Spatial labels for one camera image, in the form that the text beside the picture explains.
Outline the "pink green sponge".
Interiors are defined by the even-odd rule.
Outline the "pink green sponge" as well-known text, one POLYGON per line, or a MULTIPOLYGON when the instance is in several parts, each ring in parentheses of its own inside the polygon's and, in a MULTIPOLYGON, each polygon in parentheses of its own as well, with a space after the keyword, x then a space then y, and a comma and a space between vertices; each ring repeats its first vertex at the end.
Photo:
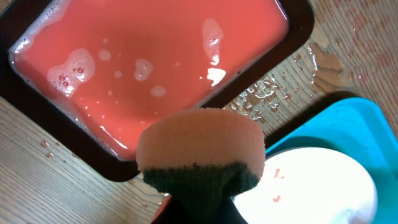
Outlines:
POLYGON ((185 110, 144 130, 136 152, 146 184, 198 222, 261 180, 266 149, 255 121, 218 108, 185 110))

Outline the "white plate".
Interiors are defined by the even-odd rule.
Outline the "white plate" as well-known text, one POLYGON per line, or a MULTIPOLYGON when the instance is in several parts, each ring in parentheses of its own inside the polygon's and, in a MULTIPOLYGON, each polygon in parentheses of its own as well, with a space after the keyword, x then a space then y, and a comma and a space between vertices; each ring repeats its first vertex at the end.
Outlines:
POLYGON ((368 171, 342 152, 290 149, 265 161, 262 179, 237 195, 247 223, 372 223, 377 191, 368 171))

